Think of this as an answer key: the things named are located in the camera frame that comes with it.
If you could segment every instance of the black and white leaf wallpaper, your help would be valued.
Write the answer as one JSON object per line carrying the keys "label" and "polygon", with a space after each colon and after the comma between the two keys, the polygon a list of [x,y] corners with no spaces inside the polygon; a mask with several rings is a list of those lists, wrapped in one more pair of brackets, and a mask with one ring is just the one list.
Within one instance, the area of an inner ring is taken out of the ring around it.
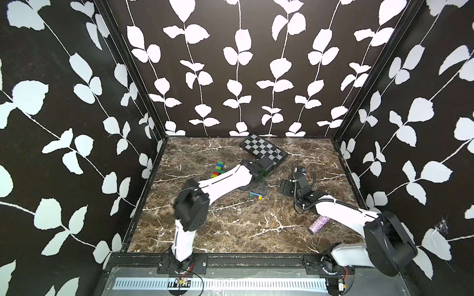
{"label": "black and white leaf wallpaper", "polygon": [[92,2],[0,11],[0,296],[91,295],[162,141]]}
{"label": "black and white leaf wallpaper", "polygon": [[422,295],[472,294],[473,12],[427,0],[340,141],[367,206],[417,244]]}
{"label": "black and white leaf wallpaper", "polygon": [[109,1],[168,135],[332,136],[407,0]]}

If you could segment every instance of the wire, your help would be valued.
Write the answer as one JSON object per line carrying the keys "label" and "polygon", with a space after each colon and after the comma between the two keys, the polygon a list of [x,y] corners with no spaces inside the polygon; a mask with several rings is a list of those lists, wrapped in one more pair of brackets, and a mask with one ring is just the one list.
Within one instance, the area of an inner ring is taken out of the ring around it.
{"label": "wire", "polygon": [[197,276],[201,279],[201,282],[202,282],[202,290],[201,290],[201,293],[199,293],[199,295],[198,295],[198,296],[201,296],[201,295],[202,295],[202,292],[204,292],[204,280],[199,276],[199,274],[194,273],[194,272],[192,272],[191,270],[189,270],[189,272],[192,273],[192,274],[197,275]]}

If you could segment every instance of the marble floor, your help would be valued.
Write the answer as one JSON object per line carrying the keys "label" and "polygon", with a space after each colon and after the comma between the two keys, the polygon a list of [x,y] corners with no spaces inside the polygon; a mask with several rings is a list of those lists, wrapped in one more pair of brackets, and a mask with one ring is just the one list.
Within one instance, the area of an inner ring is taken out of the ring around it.
{"label": "marble floor", "polygon": [[[218,161],[229,170],[251,155],[239,147],[242,138],[170,138],[156,173],[129,252],[164,252],[173,243],[173,199],[190,179],[210,178]],[[329,221],[318,233],[308,227],[317,215],[295,213],[293,200],[279,193],[280,180],[288,178],[293,163],[317,174],[314,188],[356,205],[337,153],[328,139],[271,139],[289,156],[266,178],[268,195],[259,200],[234,190],[209,208],[197,230],[194,252],[321,252],[333,242],[353,243],[363,238],[352,229]]]}

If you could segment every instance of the glitter tube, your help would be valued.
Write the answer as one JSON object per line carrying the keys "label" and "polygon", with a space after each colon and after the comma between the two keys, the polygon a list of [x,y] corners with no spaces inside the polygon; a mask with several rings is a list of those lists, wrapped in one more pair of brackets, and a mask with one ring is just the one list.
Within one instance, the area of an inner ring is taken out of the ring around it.
{"label": "glitter tube", "polygon": [[326,216],[319,216],[319,218],[316,219],[316,221],[314,221],[314,223],[309,227],[310,232],[312,234],[316,234],[316,232],[318,232],[321,228],[323,228],[323,226],[329,220],[331,220],[331,219],[326,217]]}

